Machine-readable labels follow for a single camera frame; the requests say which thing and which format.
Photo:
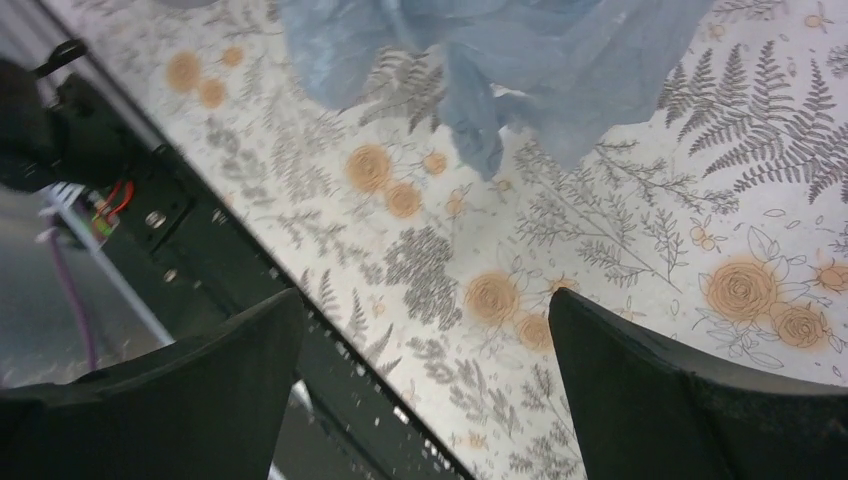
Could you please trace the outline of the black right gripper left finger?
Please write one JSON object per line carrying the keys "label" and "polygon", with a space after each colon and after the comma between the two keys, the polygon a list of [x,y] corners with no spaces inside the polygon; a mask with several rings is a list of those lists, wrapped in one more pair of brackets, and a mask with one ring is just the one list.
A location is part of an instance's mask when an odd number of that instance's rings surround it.
{"label": "black right gripper left finger", "polygon": [[305,330],[293,290],[71,383],[1,394],[5,479],[265,479]]}

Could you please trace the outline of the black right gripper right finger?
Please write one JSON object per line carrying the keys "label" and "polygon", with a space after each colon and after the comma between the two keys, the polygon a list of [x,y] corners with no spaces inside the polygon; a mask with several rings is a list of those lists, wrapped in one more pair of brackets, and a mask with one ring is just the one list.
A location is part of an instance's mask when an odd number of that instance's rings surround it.
{"label": "black right gripper right finger", "polygon": [[745,367],[568,289],[548,321],[591,479],[843,479],[847,391]]}

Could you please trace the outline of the light blue plastic trash bag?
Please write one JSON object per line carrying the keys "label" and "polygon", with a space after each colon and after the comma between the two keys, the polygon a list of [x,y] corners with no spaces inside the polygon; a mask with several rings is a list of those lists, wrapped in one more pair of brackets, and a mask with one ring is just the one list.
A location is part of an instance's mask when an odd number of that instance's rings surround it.
{"label": "light blue plastic trash bag", "polygon": [[350,107],[384,47],[436,51],[438,109],[484,179],[503,128],[530,130],[574,167],[612,127],[649,120],[708,1],[282,1],[286,49],[307,94]]}

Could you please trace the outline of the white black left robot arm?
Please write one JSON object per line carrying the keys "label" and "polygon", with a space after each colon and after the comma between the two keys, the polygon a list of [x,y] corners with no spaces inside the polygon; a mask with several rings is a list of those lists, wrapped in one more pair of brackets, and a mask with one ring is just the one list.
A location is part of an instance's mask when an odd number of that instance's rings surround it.
{"label": "white black left robot arm", "polygon": [[72,39],[33,70],[1,61],[2,186],[22,193],[57,182],[105,189],[128,179],[149,155],[105,96],[77,73],[59,85],[54,105],[43,104],[38,82],[87,53]]}

